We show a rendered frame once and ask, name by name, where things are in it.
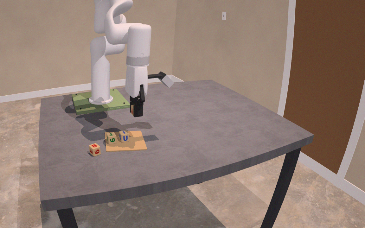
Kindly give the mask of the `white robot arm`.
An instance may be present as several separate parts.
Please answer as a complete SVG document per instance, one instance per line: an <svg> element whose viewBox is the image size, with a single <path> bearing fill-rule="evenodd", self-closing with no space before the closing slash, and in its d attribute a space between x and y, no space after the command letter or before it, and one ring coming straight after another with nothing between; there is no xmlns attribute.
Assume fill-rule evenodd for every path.
<svg viewBox="0 0 365 228"><path fill-rule="evenodd" d="M110 62L106 56L120 54L127 44L126 64L144 66L150 60L151 26L126 23L123 13L133 6L133 0L94 0L94 30L106 36L90 42L91 90L89 102L103 105L112 102L110 95Z"/></svg>

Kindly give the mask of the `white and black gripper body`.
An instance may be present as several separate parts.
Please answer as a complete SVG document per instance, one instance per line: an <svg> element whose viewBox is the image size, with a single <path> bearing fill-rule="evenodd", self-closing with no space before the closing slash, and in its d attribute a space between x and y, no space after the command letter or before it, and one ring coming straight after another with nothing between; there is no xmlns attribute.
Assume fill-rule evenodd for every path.
<svg viewBox="0 0 365 228"><path fill-rule="evenodd" d="M125 90L133 98L139 95L140 85L143 84L144 96L147 96L148 90L148 71L147 66L130 66L127 65Z"/></svg>

